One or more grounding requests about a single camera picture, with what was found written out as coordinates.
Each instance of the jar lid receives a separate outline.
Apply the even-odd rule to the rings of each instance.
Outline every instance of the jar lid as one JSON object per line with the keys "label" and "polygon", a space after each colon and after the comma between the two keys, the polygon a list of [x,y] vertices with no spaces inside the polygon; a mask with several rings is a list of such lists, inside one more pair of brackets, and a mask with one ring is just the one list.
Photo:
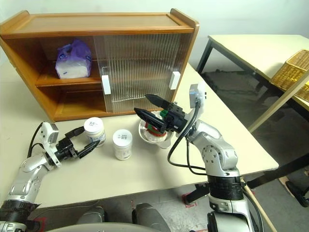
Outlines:
{"label": "jar lid", "polygon": [[132,139],[133,137],[132,137],[131,132],[126,129],[117,130],[112,136],[112,140],[114,144],[120,147],[130,145],[130,143],[132,142]]}
{"label": "jar lid", "polygon": [[89,133],[97,133],[103,129],[103,122],[101,118],[91,117],[84,123],[84,129]]}

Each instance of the wooden cabinet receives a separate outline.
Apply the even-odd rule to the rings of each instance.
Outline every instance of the wooden cabinet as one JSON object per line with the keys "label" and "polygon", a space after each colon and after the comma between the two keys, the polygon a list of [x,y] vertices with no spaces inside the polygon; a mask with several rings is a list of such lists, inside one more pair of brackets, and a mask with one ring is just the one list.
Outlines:
{"label": "wooden cabinet", "polygon": [[[177,89],[168,89],[171,73],[183,74],[198,27],[175,9],[110,14],[22,11],[1,24],[0,44],[50,119],[61,121],[154,108],[143,98],[145,93],[173,101]],[[59,79],[57,48],[75,38],[92,52],[91,74]],[[111,94],[104,94],[102,75],[109,76]]]}

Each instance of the cabinet top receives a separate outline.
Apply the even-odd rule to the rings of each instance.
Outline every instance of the cabinet top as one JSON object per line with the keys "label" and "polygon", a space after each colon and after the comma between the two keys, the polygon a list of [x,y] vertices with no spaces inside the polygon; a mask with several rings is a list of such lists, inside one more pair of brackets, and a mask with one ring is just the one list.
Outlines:
{"label": "cabinet top", "polygon": [[115,34],[192,33],[198,23],[176,9],[170,13],[29,14],[0,25],[3,39]]}

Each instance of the white wall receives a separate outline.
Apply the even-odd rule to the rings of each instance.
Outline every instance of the white wall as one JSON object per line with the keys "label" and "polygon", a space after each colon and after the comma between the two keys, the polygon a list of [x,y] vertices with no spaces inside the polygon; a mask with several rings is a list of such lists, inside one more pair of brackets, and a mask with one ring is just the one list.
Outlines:
{"label": "white wall", "polygon": [[[196,67],[210,34],[300,34],[309,38],[307,0],[0,0],[0,21],[30,13],[169,12],[177,8],[200,22],[189,62]],[[6,60],[0,54],[0,64]],[[212,52],[206,70],[238,67]]]}

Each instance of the gray floor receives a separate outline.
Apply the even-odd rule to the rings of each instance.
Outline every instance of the gray floor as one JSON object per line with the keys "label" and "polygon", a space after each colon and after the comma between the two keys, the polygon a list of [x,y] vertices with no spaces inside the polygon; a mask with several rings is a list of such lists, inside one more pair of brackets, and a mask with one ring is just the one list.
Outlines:
{"label": "gray floor", "polygon": [[[254,87],[257,81],[243,72],[211,72],[207,73],[205,79],[245,126],[253,123],[277,99],[271,97],[263,104],[257,104],[257,99],[266,89],[256,92]],[[253,135],[280,165],[309,152],[309,123],[287,106],[281,108]],[[247,176],[246,179],[255,177],[256,175]],[[309,186],[309,178],[304,175],[304,170],[294,172],[288,177],[302,188]],[[198,200],[196,206],[189,208],[181,201],[183,194],[194,189],[194,186],[185,186],[60,208],[38,209],[30,217],[44,221],[43,231],[48,231],[74,224],[89,208],[102,205],[108,212],[110,221],[130,223],[134,206],[147,202],[161,213],[173,232],[202,232],[206,231],[206,215],[210,212],[207,197]],[[309,230],[309,208],[301,207],[278,180],[257,187],[254,193],[278,231]]]}

